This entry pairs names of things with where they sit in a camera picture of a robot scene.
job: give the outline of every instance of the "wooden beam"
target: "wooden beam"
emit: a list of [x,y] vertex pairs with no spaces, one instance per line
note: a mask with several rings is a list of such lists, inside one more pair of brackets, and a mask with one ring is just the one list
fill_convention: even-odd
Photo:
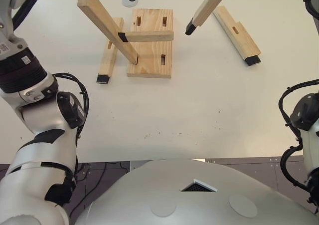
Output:
[[137,63],[138,53],[130,43],[121,41],[118,36],[121,30],[99,0],[78,0],[77,5],[130,63]]
[[196,27],[203,25],[221,1],[222,0],[204,0],[188,24],[185,34],[192,34]]
[[258,55],[261,52],[245,27],[240,22],[235,22],[225,6],[216,8],[214,15],[247,64],[259,63]]
[[[123,29],[123,18],[113,18],[119,29]],[[107,84],[113,74],[118,49],[108,39],[104,48],[104,53],[96,82],[98,84]]]
[[174,32],[172,30],[127,31],[120,32],[119,37],[124,42],[172,41],[174,40]]
[[[133,9],[131,31],[173,31],[172,9]],[[128,65],[128,77],[171,78],[172,41],[132,42],[137,64]]]

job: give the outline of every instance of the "rectangular mortise hole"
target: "rectangular mortise hole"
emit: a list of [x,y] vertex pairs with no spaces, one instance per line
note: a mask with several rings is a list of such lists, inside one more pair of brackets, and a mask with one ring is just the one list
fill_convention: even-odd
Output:
[[166,23],[167,23],[167,17],[163,17],[163,26],[166,27]]
[[236,29],[236,27],[233,26],[233,30],[235,31],[236,34],[239,34],[238,30]]
[[141,25],[141,17],[140,16],[136,17],[136,25],[137,26]]
[[165,57],[166,57],[165,54],[162,54],[162,55],[160,56],[160,64],[161,64],[161,65],[165,65]]

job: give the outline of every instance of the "black rubber foot cap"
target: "black rubber foot cap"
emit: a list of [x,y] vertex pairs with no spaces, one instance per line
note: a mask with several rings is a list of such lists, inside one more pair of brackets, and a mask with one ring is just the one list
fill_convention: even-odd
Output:
[[192,18],[190,23],[188,23],[188,25],[186,27],[185,34],[191,35],[194,32],[195,29],[196,29],[196,27],[193,25],[193,18]]
[[98,78],[96,79],[96,82],[98,84],[108,84],[109,80],[110,80],[110,77],[108,75],[98,74]]
[[253,64],[260,63],[260,58],[257,55],[254,55],[254,56],[247,57],[245,61],[250,66]]

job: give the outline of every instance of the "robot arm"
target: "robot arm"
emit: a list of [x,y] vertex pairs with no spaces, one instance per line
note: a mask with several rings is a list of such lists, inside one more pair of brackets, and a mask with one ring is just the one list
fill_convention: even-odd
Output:
[[0,224],[67,225],[62,206],[76,187],[76,142],[88,106],[83,111],[74,94],[58,90],[56,77],[72,75],[46,72],[14,35],[11,10],[23,2],[0,0],[0,96],[35,137],[0,182]]
[[290,116],[291,124],[299,129],[304,163],[308,174],[306,189],[310,203],[319,207],[319,93],[304,96]]

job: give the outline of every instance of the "wooden leg with black tip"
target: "wooden leg with black tip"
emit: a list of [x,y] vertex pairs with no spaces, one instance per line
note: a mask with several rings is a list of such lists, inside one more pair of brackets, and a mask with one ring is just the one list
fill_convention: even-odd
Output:
[[[113,18],[120,30],[123,29],[123,18]],[[104,53],[96,82],[98,84],[107,84],[113,74],[118,49],[108,39],[106,40]]]
[[260,63],[258,55],[261,51],[242,23],[235,22],[223,5],[214,10],[214,15],[246,63],[248,65]]

